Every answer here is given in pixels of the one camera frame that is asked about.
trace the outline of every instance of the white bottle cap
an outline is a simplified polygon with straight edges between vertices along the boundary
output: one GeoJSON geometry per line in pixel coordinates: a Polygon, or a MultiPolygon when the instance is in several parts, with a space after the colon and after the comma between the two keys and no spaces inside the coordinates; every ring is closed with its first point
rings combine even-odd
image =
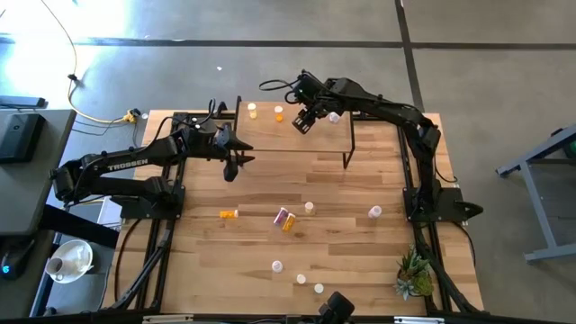
{"type": "Polygon", "coordinates": [[[371,218],[371,219],[376,219],[376,218],[380,217],[380,215],[382,215],[382,207],[380,207],[380,206],[374,206],[368,212],[368,218],[371,218]]]}
{"type": "Polygon", "coordinates": [[[331,123],[337,123],[340,120],[340,116],[338,116],[338,114],[335,112],[331,112],[328,114],[328,120],[331,123]]]}
{"type": "Polygon", "coordinates": [[[272,263],[272,271],[276,272],[277,274],[280,274],[282,272],[282,269],[284,267],[282,266],[282,262],[276,260],[272,263]]]}
{"type": "Polygon", "coordinates": [[[304,274],[296,275],[296,282],[298,282],[298,284],[306,283],[306,276],[304,276],[304,274]]]}
{"type": "Polygon", "coordinates": [[[324,292],[324,284],[316,283],[316,285],[314,285],[314,292],[316,292],[316,293],[324,292]]]}

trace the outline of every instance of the wood plank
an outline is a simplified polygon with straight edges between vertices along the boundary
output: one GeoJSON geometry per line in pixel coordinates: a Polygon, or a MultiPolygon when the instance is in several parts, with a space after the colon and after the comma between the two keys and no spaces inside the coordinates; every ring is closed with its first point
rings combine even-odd
{"type": "Polygon", "coordinates": [[[254,150],[344,153],[352,149],[349,112],[345,112],[336,124],[328,118],[316,121],[306,136],[302,136],[292,126],[301,105],[254,102],[257,117],[251,119],[248,104],[250,102],[241,102],[238,108],[237,135],[254,150]],[[278,105],[283,107],[282,122],[275,119],[274,108],[278,105]]]}
{"type": "MultiPolygon", "coordinates": [[[[267,120],[265,108],[276,105],[256,104],[257,121],[267,120]]],[[[150,112],[144,143],[153,139],[160,121],[173,112],[150,112]]],[[[441,126],[437,114],[427,116],[441,126]]],[[[283,125],[292,127],[290,119],[284,118],[283,125]]],[[[160,136],[167,135],[168,124],[160,136]]],[[[306,136],[294,131],[298,139],[310,141],[319,126],[306,136]]],[[[356,315],[424,314],[422,299],[404,301],[392,287],[397,262],[413,242],[401,197],[404,178],[396,128],[381,121],[359,121],[355,135],[356,152],[348,170],[342,168],[341,155],[334,153],[252,151],[248,154],[256,160],[227,183],[222,163],[188,159],[184,211],[175,228],[162,311],[315,315],[332,292],[339,291],[355,304],[356,315]],[[304,213],[307,201],[316,206],[313,216],[304,213]],[[369,220],[368,210],[375,204],[382,206],[382,216],[369,220]],[[297,217],[289,232],[273,224],[280,206],[297,217]],[[220,211],[236,209],[237,219],[220,219],[220,211]],[[280,274],[271,270],[275,260],[283,262],[280,274]],[[296,283],[298,274],[306,275],[306,284],[296,283]],[[314,292],[316,283],[324,284],[323,294],[314,292]]],[[[238,137],[254,145],[242,134],[238,137]]],[[[284,144],[286,139],[276,141],[284,144]]],[[[444,137],[436,159],[442,175],[452,178],[444,137]]],[[[145,166],[136,169],[135,177],[145,179],[160,172],[159,167],[145,166]]],[[[122,226],[119,245],[130,224],[122,226]]],[[[126,245],[121,290],[141,269],[149,226],[150,221],[143,220],[126,245]]],[[[438,224],[438,234],[446,271],[481,309],[467,237],[448,223],[438,224]]],[[[113,280],[111,275],[104,306],[113,302],[113,280]]],[[[151,284],[148,302],[153,291],[151,284]]],[[[440,306],[437,287],[434,299],[440,306]]]]}

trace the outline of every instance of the concrete floor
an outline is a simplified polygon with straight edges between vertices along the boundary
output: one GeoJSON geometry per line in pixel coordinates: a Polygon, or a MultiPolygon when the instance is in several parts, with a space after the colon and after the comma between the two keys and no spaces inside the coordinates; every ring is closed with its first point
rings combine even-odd
{"type": "MultiPolygon", "coordinates": [[[[47,3],[74,37],[401,41],[393,0],[47,3]]],[[[404,0],[404,6],[412,41],[576,42],[576,3],[570,0],[404,0]]],[[[40,37],[0,44],[0,94],[39,95],[49,100],[50,108],[68,107],[66,75],[73,56],[61,30],[40,3],[13,1],[6,7],[0,32],[40,37]]],[[[412,101],[403,49],[78,46],[77,51],[84,86],[74,102],[102,118],[124,115],[131,108],[202,108],[213,96],[229,104],[236,95],[281,100],[279,93],[258,92],[257,84],[269,78],[293,79],[302,68],[320,78],[350,77],[368,91],[412,101]]],[[[552,131],[576,122],[575,54],[414,50],[424,107],[442,113],[464,197],[485,208],[470,222],[469,231],[484,305],[494,314],[576,319],[576,257],[525,263],[523,253],[544,248],[544,237],[521,177],[504,180],[494,173],[552,131]]],[[[103,137],[73,133],[64,159],[125,149],[131,132],[127,126],[103,137]]],[[[102,287],[92,291],[100,293],[102,287]]],[[[76,299],[68,302],[70,311],[93,307],[74,307],[80,302],[76,299]]]]}

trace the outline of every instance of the succulent plant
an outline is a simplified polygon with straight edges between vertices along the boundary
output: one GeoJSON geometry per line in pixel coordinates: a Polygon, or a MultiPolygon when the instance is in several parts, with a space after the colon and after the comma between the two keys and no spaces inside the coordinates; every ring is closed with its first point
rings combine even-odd
{"type": "Polygon", "coordinates": [[[396,293],[404,297],[404,301],[409,296],[429,296],[432,294],[434,286],[428,273],[428,260],[422,259],[414,245],[410,245],[408,254],[402,257],[402,261],[398,265],[400,270],[394,287],[396,293]]]}
{"type": "Polygon", "coordinates": [[[396,288],[396,293],[401,294],[404,297],[404,301],[408,300],[408,296],[411,294],[415,294],[414,292],[414,285],[412,284],[411,280],[403,281],[402,279],[396,279],[396,284],[394,285],[396,288]]]}

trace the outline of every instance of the wooden table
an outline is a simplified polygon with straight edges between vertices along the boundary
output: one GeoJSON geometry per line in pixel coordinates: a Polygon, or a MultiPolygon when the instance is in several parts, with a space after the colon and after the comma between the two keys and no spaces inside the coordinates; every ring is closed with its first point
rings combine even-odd
{"type": "MultiPolygon", "coordinates": [[[[162,118],[173,113],[150,112],[144,144],[151,141],[162,118]]],[[[438,114],[427,113],[427,117],[440,125],[438,114]]],[[[168,128],[161,134],[167,135],[168,128]]],[[[315,315],[334,291],[340,291],[355,304],[355,315],[425,314],[423,299],[404,301],[392,287],[396,262],[413,242],[404,215],[404,177],[395,126],[356,122],[355,155],[347,170],[335,154],[247,153],[256,159],[232,183],[223,180],[222,163],[187,160],[184,211],[176,224],[162,312],[315,315]],[[308,201],[317,207],[315,216],[304,214],[308,201]],[[369,220],[368,210],[376,204],[382,206],[383,215],[369,220]],[[273,224],[280,206],[297,215],[287,233],[273,224]],[[239,210],[237,219],[219,218],[219,211],[234,209],[239,210]],[[275,260],[284,265],[280,274],[271,270],[275,260]],[[306,275],[306,284],[296,283],[297,274],[306,275]],[[324,284],[323,294],[314,292],[316,283],[324,284]]],[[[436,160],[440,172],[450,178],[444,137],[436,160]]],[[[160,172],[159,167],[144,166],[136,169],[135,177],[145,179],[160,172]]],[[[122,227],[118,247],[129,225],[122,227]]],[[[150,221],[143,220],[126,245],[121,292],[142,267],[149,226],[150,221]]],[[[446,271],[468,300],[482,309],[466,236],[454,224],[437,226],[446,271]]],[[[113,278],[112,271],[103,306],[113,302],[113,278]]],[[[151,278],[148,300],[156,273],[151,278]]],[[[434,297],[440,306],[437,287],[434,297]]]]}

